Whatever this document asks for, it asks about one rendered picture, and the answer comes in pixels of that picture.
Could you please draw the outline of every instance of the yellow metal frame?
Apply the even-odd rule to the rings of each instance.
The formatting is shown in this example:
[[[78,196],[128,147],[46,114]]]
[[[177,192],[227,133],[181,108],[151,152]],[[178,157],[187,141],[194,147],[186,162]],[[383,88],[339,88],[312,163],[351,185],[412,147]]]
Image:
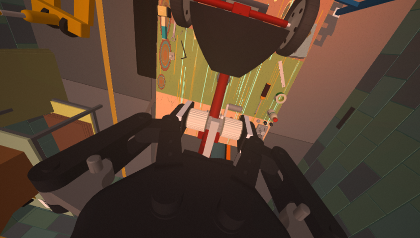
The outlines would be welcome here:
[[[67,19],[67,30],[79,37],[89,38],[91,26],[94,25],[95,0],[74,0],[74,15],[61,10],[61,0],[31,0],[32,10],[49,10],[61,18]]]

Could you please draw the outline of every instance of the white ribbed cylinder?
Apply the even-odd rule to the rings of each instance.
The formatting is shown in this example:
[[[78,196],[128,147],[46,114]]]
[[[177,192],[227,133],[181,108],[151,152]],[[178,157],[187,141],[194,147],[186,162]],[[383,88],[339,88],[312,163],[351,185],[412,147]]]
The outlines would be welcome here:
[[[186,126],[188,129],[204,132],[206,130],[208,118],[209,112],[191,108],[187,116]]]
[[[222,123],[223,125],[220,136],[228,139],[239,140],[242,134],[242,121],[232,118],[224,118]]]

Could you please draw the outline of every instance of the black and orange tool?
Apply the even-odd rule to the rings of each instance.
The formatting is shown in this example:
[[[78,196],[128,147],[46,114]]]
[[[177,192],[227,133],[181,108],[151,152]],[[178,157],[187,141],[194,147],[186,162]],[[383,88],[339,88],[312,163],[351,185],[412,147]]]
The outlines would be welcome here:
[[[263,89],[263,92],[261,93],[261,101],[260,101],[260,103],[258,104],[258,107],[257,107],[257,110],[255,110],[255,113],[254,113],[254,115],[255,114],[257,114],[257,111],[258,111],[258,109],[260,108],[260,105],[261,105],[261,102],[265,99],[265,97],[267,96],[267,93],[268,93],[268,90],[270,90],[270,86],[271,86],[271,84],[269,84],[269,83],[266,83],[265,84],[265,87],[264,87],[264,89]]]

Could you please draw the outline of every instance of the wrench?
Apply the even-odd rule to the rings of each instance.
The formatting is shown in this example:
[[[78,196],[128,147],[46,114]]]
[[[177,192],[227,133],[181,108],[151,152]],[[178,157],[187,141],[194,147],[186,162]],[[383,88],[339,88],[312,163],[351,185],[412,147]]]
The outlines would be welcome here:
[[[175,20],[174,20],[174,31],[172,32],[172,37],[171,37],[172,41],[175,41],[175,29],[176,28],[177,28],[177,24],[175,23]]]

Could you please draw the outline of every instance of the yellow machine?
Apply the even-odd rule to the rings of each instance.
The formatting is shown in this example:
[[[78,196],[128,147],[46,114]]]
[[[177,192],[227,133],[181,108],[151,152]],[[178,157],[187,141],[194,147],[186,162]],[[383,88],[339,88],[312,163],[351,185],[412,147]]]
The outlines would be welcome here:
[[[0,15],[21,17],[33,23],[60,28],[71,37],[89,38],[94,24],[95,0],[74,0],[74,15],[61,10],[61,0],[32,0],[32,10],[12,12],[0,10]]]

